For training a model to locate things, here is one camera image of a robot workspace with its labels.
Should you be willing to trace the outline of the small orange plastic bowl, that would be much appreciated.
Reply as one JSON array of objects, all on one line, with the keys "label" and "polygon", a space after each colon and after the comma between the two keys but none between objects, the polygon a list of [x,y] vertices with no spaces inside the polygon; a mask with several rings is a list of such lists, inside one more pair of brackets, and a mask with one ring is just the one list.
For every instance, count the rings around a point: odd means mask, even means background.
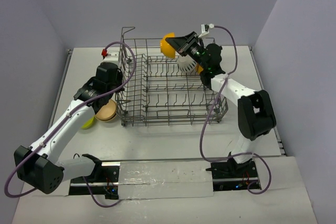
[{"label": "small orange plastic bowl", "polygon": [[170,58],[174,59],[175,58],[175,53],[176,51],[174,48],[166,41],[167,38],[174,38],[175,33],[168,33],[166,34],[161,40],[160,40],[160,51],[161,53]]}]

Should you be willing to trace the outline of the white striped ceramic bowl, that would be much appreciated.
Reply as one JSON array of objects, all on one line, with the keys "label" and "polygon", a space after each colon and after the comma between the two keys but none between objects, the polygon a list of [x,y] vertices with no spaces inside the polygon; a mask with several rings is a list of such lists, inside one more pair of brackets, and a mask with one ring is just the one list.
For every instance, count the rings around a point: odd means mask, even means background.
[{"label": "white striped ceramic bowl", "polygon": [[176,63],[182,73],[193,72],[197,65],[190,56],[179,56]]}]

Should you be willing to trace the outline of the large orange plastic bowl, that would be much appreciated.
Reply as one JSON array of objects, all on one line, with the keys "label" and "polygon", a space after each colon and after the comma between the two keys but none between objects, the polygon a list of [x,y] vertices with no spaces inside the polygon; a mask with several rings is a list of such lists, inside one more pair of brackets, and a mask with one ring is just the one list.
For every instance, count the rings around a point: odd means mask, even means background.
[{"label": "large orange plastic bowl", "polygon": [[195,70],[198,74],[200,74],[203,71],[203,68],[199,64],[197,64]]}]

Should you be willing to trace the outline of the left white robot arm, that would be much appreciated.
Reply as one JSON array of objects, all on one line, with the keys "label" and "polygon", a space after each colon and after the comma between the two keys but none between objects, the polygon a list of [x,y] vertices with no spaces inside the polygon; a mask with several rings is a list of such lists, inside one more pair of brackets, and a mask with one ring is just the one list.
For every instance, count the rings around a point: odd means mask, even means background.
[{"label": "left white robot arm", "polygon": [[45,194],[63,182],[84,176],[97,181],[102,176],[101,160],[83,154],[60,161],[60,154],[80,128],[106,105],[115,92],[122,91],[123,74],[118,65],[101,63],[74,95],[69,107],[54,125],[29,147],[19,146],[14,161],[19,179]]}]

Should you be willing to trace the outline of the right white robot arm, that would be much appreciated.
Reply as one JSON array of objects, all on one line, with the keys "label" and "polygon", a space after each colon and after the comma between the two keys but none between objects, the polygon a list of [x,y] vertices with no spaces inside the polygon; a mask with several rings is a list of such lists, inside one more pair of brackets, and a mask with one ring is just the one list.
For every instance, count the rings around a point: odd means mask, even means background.
[{"label": "right white robot arm", "polygon": [[181,37],[167,34],[160,42],[160,49],[167,57],[179,54],[196,62],[203,86],[217,94],[214,104],[225,97],[237,106],[240,136],[227,160],[229,174],[240,177],[254,155],[257,141],[276,126],[268,92],[250,89],[230,78],[221,68],[222,47],[215,43],[204,46],[195,32]]}]

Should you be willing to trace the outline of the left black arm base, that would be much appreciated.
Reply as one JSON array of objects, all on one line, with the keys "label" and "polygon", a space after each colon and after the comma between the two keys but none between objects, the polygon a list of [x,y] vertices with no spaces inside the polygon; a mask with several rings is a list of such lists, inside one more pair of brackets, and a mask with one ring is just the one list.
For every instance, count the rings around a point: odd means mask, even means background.
[{"label": "left black arm base", "polygon": [[[119,200],[120,163],[103,162],[101,172],[95,178],[88,179],[87,182],[94,196],[103,196],[108,200]],[[77,177],[70,181],[69,196],[89,195],[90,192],[83,177]]]}]

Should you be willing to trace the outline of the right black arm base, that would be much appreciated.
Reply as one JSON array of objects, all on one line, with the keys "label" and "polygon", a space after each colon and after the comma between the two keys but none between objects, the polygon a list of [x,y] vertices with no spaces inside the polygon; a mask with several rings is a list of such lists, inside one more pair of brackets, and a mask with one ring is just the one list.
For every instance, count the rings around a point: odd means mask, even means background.
[{"label": "right black arm base", "polygon": [[234,158],[221,162],[210,162],[206,169],[211,173],[213,191],[232,190],[261,190],[259,176],[255,161],[250,158],[248,161],[238,164]]}]

